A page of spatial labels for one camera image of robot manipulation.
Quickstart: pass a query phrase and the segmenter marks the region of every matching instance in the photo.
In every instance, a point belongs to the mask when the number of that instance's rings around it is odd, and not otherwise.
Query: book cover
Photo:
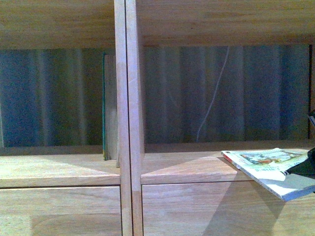
[[[222,151],[222,155],[284,201],[315,191],[315,179],[286,172],[308,159],[307,150]]]

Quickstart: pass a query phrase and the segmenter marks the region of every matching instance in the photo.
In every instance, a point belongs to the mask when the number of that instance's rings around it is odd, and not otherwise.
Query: comic book
[[[315,191],[315,179],[287,172],[308,159],[307,150],[222,151],[222,155],[284,201]]]

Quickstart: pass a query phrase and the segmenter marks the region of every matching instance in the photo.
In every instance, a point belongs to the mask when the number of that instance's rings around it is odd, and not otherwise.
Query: wire
[[[198,132],[197,132],[197,139],[196,139],[197,143],[199,142],[200,130],[201,130],[202,126],[204,125],[204,123],[206,122],[207,117],[208,117],[208,115],[210,113],[210,110],[212,108],[213,102],[214,102],[214,100],[216,98],[218,87],[219,87],[219,83],[220,83],[220,80],[221,80],[221,77],[222,77],[222,74],[223,74],[226,62],[227,62],[227,58],[228,58],[229,52],[230,52],[230,47],[228,46],[227,49],[226,49],[225,60],[224,60],[224,63],[223,63],[223,66],[221,68],[221,72],[220,72],[220,75],[219,75],[219,78],[218,78],[218,81],[217,81],[216,89],[215,89],[215,92],[214,92],[213,97],[212,97],[212,101],[211,101],[210,106],[208,108],[207,114],[206,114],[205,118],[203,119],[203,121],[202,121],[202,123],[201,123],[201,125],[200,125],[200,127],[198,129]]]

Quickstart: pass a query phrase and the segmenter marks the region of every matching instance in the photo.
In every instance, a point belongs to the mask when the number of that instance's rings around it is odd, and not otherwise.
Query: curtain
[[[104,51],[0,51],[3,146],[101,145]]]
[[[227,47],[146,50],[146,142],[196,142]],[[309,47],[231,47],[199,142],[306,139]]]
[[[196,142],[227,47],[145,51],[147,143]],[[0,147],[101,145],[108,49],[0,51]],[[306,139],[308,45],[231,47],[199,142]]]

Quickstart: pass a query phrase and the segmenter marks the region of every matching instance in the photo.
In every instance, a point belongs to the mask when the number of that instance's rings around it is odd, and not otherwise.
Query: drawer
[[[120,188],[0,190],[2,236],[121,236]]]
[[[145,236],[313,236],[315,194],[283,202],[254,181],[143,185]]]

